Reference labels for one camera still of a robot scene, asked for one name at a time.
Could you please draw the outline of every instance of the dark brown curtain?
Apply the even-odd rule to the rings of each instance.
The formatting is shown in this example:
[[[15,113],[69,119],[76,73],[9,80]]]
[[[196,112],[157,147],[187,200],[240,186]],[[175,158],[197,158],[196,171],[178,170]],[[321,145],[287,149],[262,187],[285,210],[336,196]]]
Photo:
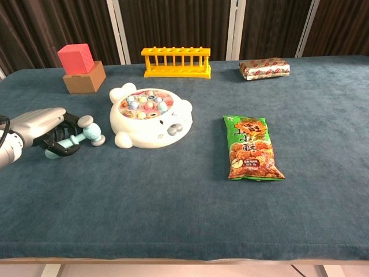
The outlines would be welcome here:
[[[57,51],[69,43],[88,43],[95,60],[120,64],[106,1],[0,1],[0,67],[5,74],[61,66]]]
[[[240,59],[294,57],[311,0],[247,0]]]
[[[231,0],[119,0],[132,63],[145,47],[210,47],[225,60]]]
[[[320,0],[303,56],[369,55],[369,1]]]

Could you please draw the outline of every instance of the red cube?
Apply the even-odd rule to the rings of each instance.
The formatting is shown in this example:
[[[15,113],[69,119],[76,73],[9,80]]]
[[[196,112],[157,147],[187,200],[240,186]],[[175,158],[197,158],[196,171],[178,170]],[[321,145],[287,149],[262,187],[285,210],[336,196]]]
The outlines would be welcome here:
[[[87,43],[67,44],[58,55],[66,74],[89,73],[95,64]]]

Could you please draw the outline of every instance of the black cable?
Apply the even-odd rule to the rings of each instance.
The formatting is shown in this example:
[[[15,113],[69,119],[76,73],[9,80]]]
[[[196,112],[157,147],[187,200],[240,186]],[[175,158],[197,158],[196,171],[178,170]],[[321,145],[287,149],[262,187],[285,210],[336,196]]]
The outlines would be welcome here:
[[[5,129],[4,129],[4,133],[3,133],[2,137],[0,138],[0,147],[4,143],[6,135],[9,132],[10,119],[8,117],[4,116],[4,115],[0,115],[0,123],[1,122],[5,122]]]
[[[294,268],[294,270],[296,270],[302,277],[306,277],[306,275],[302,274],[302,272],[299,271],[293,264],[291,264],[291,267]]]

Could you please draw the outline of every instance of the wrapped package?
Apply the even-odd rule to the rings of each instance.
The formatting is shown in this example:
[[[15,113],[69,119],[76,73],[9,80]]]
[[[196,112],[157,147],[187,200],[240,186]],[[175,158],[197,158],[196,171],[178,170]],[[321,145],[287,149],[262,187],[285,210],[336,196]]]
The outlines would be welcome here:
[[[289,64],[281,58],[253,59],[240,62],[239,70],[247,81],[289,76]]]
[[[274,164],[272,142],[265,118],[223,116],[227,127],[229,179],[284,179]]]

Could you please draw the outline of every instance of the green snack bag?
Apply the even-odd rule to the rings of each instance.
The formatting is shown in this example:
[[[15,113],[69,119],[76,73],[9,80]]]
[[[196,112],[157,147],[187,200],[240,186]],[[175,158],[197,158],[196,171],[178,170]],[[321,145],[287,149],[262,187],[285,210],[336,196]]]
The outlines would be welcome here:
[[[227,127],[229,179],[284,179],[274,165],[274,153],[265,118],[223,116]]]

